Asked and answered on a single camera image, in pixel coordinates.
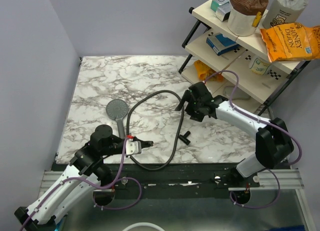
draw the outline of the black t-shaped connector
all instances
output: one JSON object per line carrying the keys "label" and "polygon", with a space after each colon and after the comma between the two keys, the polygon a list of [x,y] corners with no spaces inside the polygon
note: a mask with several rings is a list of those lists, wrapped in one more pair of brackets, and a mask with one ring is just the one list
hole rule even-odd
{"label": "black t-shaped connector", "polygon": [[190,135],[190,131],[187,131],[184,135],[179,135],[179,139],[184,142],[186,145],[190,144],[190,140],[187,137]]}

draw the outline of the marble table top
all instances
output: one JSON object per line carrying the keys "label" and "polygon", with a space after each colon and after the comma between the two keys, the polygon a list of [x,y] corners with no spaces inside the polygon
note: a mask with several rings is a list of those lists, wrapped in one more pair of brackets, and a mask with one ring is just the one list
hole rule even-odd
{"label": "marble table top", "polygon": [[[117,124],[108,118],[106,105],[113,99],[124,100],[129,108],[160,90],[171,90],[182,97],[191,85],[178,70],[185,56],[93,56],[84,57],[63,131],[56,162],[67,164],[101,124]],[[174,111],[178,100],[161,94],[141,104],[132,114],[130,132],[154,146],[135,158],[141,163],[164,163],[171,155],[181,113]],[[185,113],[181,134],[190,131],[190,145],[178,141],[172,163],[240,162],[255,151],[255,141],[227,122],[205,117],[203,122],[189,119]],[[119,163],[114,155],[105,163]],[[132,163],[129,158],[125,163]]]}

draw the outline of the shelf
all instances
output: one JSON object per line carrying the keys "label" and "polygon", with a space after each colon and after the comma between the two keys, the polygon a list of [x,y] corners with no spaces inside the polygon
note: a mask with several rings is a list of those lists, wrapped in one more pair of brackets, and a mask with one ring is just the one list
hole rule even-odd
{"label": "shelf", "polygon": [[[201,80],[198,79],[197,70],[194,65],[191,65],[187,69],[185,69],[181,75],[191,84],[201,82]],[[224,81],[224,82],[209,81],[206,83],[206,86],[211,91],[212,96],[215,97],[217,95],[224,96],[224,88],[226,86],[234,86],[234,85],[229,81]],[[254,113],[261,105],[259,102],[257,102],[253,98],[250,98],[249,100],[238,99],[234,101],[234,104],[251,113]]]}
{"label": "shelf", "polygon": [[220,19],[216,17],[216,12],[214,12],[211,7],[212,0],[208,0],[204,4],[196,7],[192,11],[192,16],[205,23],[206,25],[213,28],[218,33],[222,33],[225,37],[228,37],[232,41],[236,41],[238,36],[231,32],[228,28],[228,20],[221,22]]}
{"label": "shelf", "polygon": [[[286,80],[288,74],[273,67],[268,75],[258,75],[249,70],[249,63],[255,54],[246,51],[228,70],[234,71],[239,76],[239,88],[263,104],[270,95]],[[228,81],[235,84],[236,77],[232,73],[222,73]]]}
{"label": "shelf", "polygon": [[[217,17],[215,17],[216,13],[210,8],[211,2],[212,0],[208,0],[199,7],[195,8],[192,11],[192,16],[210,26],[216,32],[222,33],[225,37],[237,42],[245,49],[248,49],[259,57],[268,60],[266,44],[262,40],[260,34],[260,28],[263,28],[262,23],[268,13],[268,10],[264,12],[259,27],[255,30],[254,34],[247,37],[239,37],[229,30],[228,21],[221,22]],[[290,74],[299,63],[300,62],[298,61],[281,61],[274,62],[274,65],[285,73]]]}
{"label": "shelf", "polygon": [[239,47],[233,51],[227,52],[221,56],[218,56],[215,51],[206,43],[207,37],[214,32],[212,29],[202,34],[200,37],[189,43],[185,50],[196,56],[203,63],[208,65],[214,71],[221,71],[229,66],[234,60],[236,60],[246,49]]}
{"label": "shelf", "polygon": [[[261,19],[260,24],[258,28],[255,30],[254,34],[247,37],[238,37],[236,42],[244,48],[248,49],[249,51],[255,53],[260,58],[268,60],[268,51],[266,43],[263,41],[260,33],[260,29],[264,29],[264,27],[262,26],[264,19],[265,16]],[[273,62],[273,65],[289,75],[299,63],[299,61],[281,61]]]}

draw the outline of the shelving unit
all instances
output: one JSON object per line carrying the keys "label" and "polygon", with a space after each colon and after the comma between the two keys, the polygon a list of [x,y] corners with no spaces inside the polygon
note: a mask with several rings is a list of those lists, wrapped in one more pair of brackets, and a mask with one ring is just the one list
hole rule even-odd
{"label": "shelving unit", "polygon": [[[210,8],[211,3],[212,0],[208,0],[199,7],[190,8],[189,10],[192,16],[197,19],[197,22],[182,44],[182,47],[189,53],[189,56],[180,68],[179,73],[192,84],[199,82],[195,68],[189,67],[184,70],[192,56],[197,57],[215,71],[227,69],[236,72],[239,76],[239,88],[251,96],[249,100],[241,100],[241,105],[239,106],[250,112],[254,112],[263,104],[265,107],[259,113],[261,115],[310,61],[304,62],[299,68],[297,68],[300,64],[298,61],[274,62],[270,74],[258,75],[253,73],[249,70],[250,58],[258,55],[262,59],[268,60],[267,48],[260,34],[260,28],[263,28],[262,23],[268,10],[264,12],[259,27],[254,34],[240,37],[229,30],[228,21],[221,22],[215,17],[215,12]],[[188,43],[200,24],[205,25],[209,30],[191,43]],[[208,35],[213,33],[222,33],[225,37],[241,45],[241,48],[217,56],[209,45],[206,44]],[[232,73],[225,72],[222,75],[227,80],[224,83],[218,84],[212,82],[207,84],[213,95],[217,95],[218,93],[223,95],[225,86],[232,86],[236,83],[236,77]]]}

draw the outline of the honey dijon chip bag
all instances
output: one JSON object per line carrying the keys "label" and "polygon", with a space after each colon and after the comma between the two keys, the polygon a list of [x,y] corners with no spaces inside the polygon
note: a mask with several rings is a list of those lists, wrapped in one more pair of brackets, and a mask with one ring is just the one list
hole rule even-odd
{"label": "honey dijon chip bag", "polygon": [[320,59],[320,26],[286,23],[260,29],[270,62]]}

